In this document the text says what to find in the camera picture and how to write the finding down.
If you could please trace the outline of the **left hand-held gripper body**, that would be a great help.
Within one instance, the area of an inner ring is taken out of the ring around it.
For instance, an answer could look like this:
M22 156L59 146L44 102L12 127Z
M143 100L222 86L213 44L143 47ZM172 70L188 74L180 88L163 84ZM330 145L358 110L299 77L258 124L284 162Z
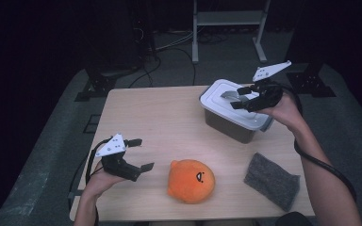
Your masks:
M136 182L141 175L140 168L128 164L124 159L126 147L122 134L116 134L103 141L103 147L99 147L95 156L101 158L104 170L126 180Z

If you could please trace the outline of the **dark round object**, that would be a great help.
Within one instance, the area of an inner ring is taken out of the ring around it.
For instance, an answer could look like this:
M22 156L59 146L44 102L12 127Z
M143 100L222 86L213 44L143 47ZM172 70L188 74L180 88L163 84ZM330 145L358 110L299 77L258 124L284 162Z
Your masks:
M313 224L301 213L291 212L276 220L275 226L313 226Z

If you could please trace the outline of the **black stand base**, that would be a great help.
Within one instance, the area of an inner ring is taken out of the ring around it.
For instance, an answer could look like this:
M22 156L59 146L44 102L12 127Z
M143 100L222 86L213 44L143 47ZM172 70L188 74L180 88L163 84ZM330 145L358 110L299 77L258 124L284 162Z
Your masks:
M108 93L115 87L117 78L115 70L102 64L88 62L85 71L88 81L85 87L77 93L76 102L87 102L90 98L107 97Z
M309 63L301 72L287 73L287 78L298 94L311 94L315 98L335 97L336 94L319 76L321 63Z

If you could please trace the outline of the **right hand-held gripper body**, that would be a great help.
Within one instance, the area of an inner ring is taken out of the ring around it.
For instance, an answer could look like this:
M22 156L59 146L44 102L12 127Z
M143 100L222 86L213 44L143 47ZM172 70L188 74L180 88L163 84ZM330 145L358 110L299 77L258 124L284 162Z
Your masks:
M248 99L244 103L244 108L249 112L256 112L276 106L283 96L283 88L272 81L271 77L290 65L291 62L288 60L271 66L258 67L253 77L254 83L248 87L248 94L254 94L255 97Z

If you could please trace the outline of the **dark equipment tower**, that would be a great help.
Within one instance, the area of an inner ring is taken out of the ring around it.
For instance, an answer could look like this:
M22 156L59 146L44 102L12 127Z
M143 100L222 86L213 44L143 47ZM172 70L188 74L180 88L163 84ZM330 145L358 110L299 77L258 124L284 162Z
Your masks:
M156 43L153 30L153 10L151 0L132 0L133 26L140 32L140 46L145 53L156 58Z

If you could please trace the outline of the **clear grey storage box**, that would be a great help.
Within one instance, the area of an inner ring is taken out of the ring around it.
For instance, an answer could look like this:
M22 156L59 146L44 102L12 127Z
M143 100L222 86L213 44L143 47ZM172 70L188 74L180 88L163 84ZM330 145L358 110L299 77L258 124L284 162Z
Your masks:
M256 132L260 131L253 131L249 129L244 129L241 126L238 126L230 121L226 121L221 117L215 115L214 113L210 113L208 110L205 110L205 119L206 124L219 132L229 136L230 138L243 143L247 144L252 141Z

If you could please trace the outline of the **orange plush toy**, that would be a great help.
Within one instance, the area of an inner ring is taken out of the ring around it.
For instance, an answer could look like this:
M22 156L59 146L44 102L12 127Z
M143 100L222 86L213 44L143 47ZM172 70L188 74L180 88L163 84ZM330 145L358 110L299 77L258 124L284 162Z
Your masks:
M174 160L170 165L167 193L181 202L203 202L212 194L215 184L213 171L198 160Z

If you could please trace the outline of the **person's right hand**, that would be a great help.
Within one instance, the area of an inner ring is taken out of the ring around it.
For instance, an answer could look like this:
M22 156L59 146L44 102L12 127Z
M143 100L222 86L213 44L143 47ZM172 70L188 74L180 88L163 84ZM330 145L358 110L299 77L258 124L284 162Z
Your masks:
M286 93L282 95L281 100L276 106L259 110L259 113L273 117L276 121L285 125L291 132L301 130L305 126L304 118L299 112L297 105Z

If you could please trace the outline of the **grey fuzzy cloth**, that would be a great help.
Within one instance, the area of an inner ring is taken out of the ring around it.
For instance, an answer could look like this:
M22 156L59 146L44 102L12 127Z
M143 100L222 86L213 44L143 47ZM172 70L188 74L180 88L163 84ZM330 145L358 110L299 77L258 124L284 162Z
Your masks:
M291 210L300 191L299 175L290 174L261 153L254 154L244 183L285 212Z

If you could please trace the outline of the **white box lid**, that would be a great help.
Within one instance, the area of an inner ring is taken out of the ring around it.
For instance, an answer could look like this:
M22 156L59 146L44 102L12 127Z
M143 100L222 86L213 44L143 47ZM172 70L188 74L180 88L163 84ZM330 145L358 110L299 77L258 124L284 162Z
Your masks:
M234 109L232 102L237 102L237 89L241 88L240 84L219 79L215 81L200 96L200 102L205 110L230 121L244 129L253 131L267 131L272 123L273 118L260 113L248 112L246 109Z

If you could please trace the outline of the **white metal stand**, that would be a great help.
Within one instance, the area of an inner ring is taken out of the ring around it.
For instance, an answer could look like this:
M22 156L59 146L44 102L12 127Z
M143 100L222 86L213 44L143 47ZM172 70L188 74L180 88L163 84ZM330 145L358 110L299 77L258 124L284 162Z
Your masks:
M261 10L199 11L198 0L193 0L191 60L199 62L198 28L203 26L257 25L253 44L260 62L267 62L261 39L270 9L271 0L265 0Z

